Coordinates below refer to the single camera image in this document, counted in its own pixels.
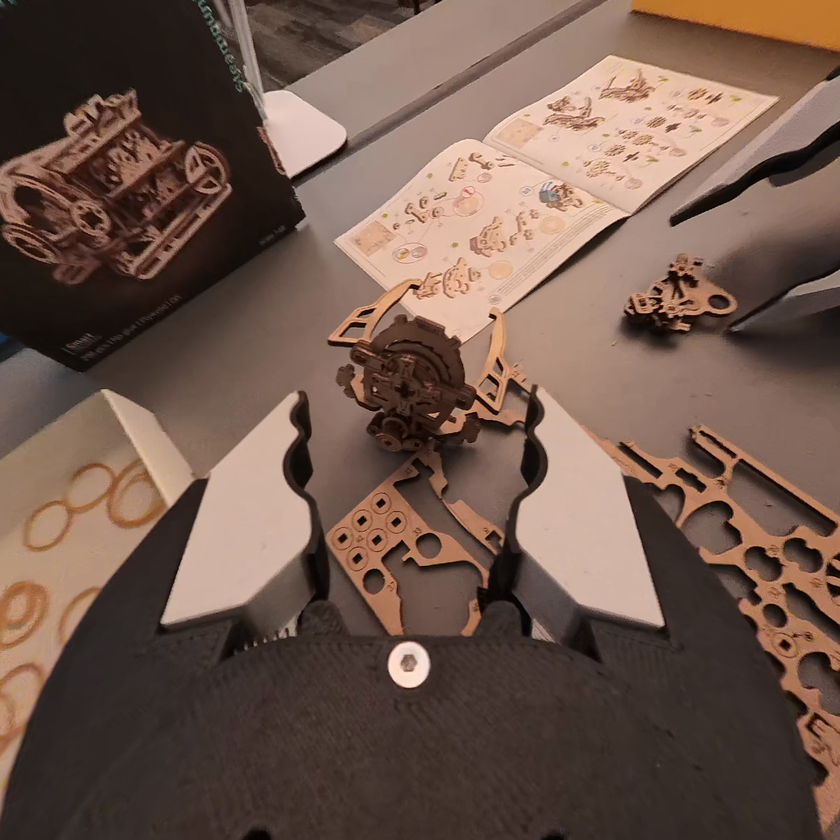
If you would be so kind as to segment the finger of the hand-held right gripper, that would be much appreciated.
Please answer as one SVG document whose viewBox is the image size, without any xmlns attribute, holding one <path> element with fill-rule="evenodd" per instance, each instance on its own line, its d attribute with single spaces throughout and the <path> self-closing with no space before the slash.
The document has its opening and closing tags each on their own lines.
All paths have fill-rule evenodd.
<svg viewBox="0 0 840 840">
<path fill-rule="evenodd" d="M 728 325 L 729 332 L 766 327 L 824 312 L 839 306 L 839 269 L 763 301 Z"/>
<path fill-rule="evenodd" d="M 729 203 L 752 185 L 806 164 L 839 137 L 839 68 L 809 90 L 675 210 L 674 227 Z"/>
</svg>

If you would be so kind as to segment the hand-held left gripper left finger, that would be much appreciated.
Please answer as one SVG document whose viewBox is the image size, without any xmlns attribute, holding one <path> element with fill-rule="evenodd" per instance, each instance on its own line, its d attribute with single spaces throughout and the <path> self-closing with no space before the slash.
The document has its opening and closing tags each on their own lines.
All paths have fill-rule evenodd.
<svg viewBox="0 0 840 840">
<path fill-rule="evenodd" d="M 232 618 L 278 637 L 329 597 L 330 567 L 312 477 L 308 396 L 290 393 L 207 475 L 163 610 L 175 629 Z"/>
</svg>

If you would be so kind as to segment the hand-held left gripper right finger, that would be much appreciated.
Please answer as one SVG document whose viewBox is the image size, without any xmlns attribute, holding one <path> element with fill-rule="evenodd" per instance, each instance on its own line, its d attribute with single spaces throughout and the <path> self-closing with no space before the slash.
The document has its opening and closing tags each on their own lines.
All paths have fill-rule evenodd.
<svg viewBox="0 0 840 840">
<path fill-rule="evenodd" d="M 521 475 L 489 600 L 510 601 L 556 643 L 584 620 L 665 627 L 655 583 L 616 462 L 540 385 L 530 392 Z"/>
</svg>

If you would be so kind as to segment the small wooden model assembly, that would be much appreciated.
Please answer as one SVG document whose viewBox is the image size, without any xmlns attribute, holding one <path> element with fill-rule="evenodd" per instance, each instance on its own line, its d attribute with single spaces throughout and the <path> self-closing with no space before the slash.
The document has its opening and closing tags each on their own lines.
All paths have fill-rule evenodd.
<svg viewBox="0 0 840 840">
<path fill-rule="evenodd" d="M 666 276 L 629 296 L 625 318 L 652 333 L 685 333 L 702 316 L 735 312 L 737 299 L 705 276 L 704 265 L 701 257 L 677 255 Z"/>
</svg>

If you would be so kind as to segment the round wooden gear assembly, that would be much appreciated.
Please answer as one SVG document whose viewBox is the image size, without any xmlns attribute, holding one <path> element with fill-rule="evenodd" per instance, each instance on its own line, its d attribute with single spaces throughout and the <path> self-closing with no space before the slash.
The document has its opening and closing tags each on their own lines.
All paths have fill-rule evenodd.
<svg viewBox="0 0 840 840">
<path fill-rule="evenodd" d="M 473 443 L 481 421 L 522 424 L 524 411 L 502 407 L 510 382 L 523 389 L 527 383 L 521 368 L 505 359 L 507 327 L 498 308 L 490 310 L 490 348 L 476 384 L 467 382 L 460 340 L 437 322 L 401 315 L 374 335 L 384 315 L 420 286 L 417 279 L 399 283 L 353 310 L 328 338 L 332 346 L 350 347 L 351 363 L 339 368 L 336 381 L 374 413 L 368 435 L 390 452 L 416 453 L 445 438 Z"/>
</svg>

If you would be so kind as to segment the punched wooden parts sheet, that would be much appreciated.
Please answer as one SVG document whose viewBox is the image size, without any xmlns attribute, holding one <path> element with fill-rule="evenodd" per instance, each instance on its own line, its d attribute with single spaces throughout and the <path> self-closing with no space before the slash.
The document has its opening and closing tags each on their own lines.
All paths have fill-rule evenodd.
<svg viewBox="0 0 840 840">
<path fill-rule="evenodd" d="M 502 540 L 501 531 L 465 502 L 446 500 L 448 480 L 435 441 L 428 441 L 406 458 L 328 533 L 337 561 L 384 630 L 393 636 L 404 634 L 403 599 L 396 578 L 386 567 L 385 556 L 389 552 L 404 546 L 404 561 L 418 566 L 468 564 L 477 570 L 483 584 L 489 579 L 488 569 L 457 540 L 432 529 L 399 490 L 399 484 L 419 477 L 419 465 L 430 470 L 429 486 L 464 530 L 494 555 L 500 552 L 494 541 Z M 792 689 L 793 697 L 805 703 L 807 712 L 798 717 L 797 727 L 806 752 L 826 771 L 814 796 L 822 825 L 829 827 L 838 820 L 838 715 L 828 713 L 827 719 L 823 718 L 818 710 L 820 702 L 806 698 L 810 689 L 800 680 L 797 669 L 803 658 L 811 654 L 827 656 L 832 667 L 838 669 L 838 643 L 806 620 L 794 617 L 782 604 L 784 595 L 779 586 L 761 584 L 759 588 L 771 597 L 764 606 L 774 605 L 782 610 L 789 623 L 788 631 L 772 629 L 765 619 L 758 618 L 757 606 L 751 606 L 744 615 L 757 622 L 758 638 L 765 652 L 783 665 L 782 686 Z"/>
</svg>

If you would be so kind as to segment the black model kit box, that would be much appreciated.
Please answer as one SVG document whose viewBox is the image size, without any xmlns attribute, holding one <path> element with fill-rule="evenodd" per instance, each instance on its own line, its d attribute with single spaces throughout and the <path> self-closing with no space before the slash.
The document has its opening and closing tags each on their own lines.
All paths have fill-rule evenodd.
<svg viewBox="0 0 840 840">
<path fill-rule="evenodd" d="M 211 2 L 2 2 L 2 334 L 86 371 L 305 213 Z"/>
</svg>

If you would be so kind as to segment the pile of rubber bands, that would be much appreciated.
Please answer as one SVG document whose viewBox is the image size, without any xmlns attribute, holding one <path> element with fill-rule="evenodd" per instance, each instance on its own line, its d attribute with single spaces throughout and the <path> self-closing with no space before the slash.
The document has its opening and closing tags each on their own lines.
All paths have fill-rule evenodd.
<svg viewBox="0 0 840 840">
<path fill-rule="evenodd" d="M 92 462 L 2 537 L 2 754 L 23 737 L 81 618 L 165 511 L 139 459 Z"/>
</svg>

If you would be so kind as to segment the yellow plastic bin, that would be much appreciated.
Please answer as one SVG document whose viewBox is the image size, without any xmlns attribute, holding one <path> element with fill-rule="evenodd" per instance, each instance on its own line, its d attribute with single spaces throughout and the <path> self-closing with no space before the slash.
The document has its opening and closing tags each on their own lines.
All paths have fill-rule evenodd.
<svg viewBox="0 0 840 840">
<path fill-rule="evenodd" d="M 632 1 L 635 12 L 839 51 L 838 1 Z"/>
</svg>

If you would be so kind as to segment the white cardboard tray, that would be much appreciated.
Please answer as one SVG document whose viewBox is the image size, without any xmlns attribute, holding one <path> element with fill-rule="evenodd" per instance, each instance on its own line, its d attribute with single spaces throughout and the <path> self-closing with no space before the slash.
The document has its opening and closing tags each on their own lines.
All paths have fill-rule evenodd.
<svg viewBox="0 0 840 840">
<path fill-rule="evenodd" d="M 26 511 L 45 501 L 48 493 L 62 493 L 69 477 L 85 464 L 97 462 L 121 469 L 135 459 L 149 471 L 164 498 L 166 511 L 163 516 L 190 486 L 193 473 L 150 411 L 109 390 L 90 396 L 2 458 L 1 601 L 2 537 L 20 524 Z M 22 739 L 12 752 L 2 754 L 1 628 L 2 795 L 6 793 Z"/>
</svg>

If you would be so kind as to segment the paper instruction booklet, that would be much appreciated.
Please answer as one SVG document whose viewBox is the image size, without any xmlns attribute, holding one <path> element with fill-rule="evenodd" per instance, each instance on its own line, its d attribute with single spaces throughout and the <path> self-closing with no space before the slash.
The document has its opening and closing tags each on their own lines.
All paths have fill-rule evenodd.
<svg viewBox="0 0 840 840">
<path fill-rule="evenodd" d="M 607 56 L 485 139 L 437 154 L 335 244 L 468 341 L 778 101 Z"/>
</svg>

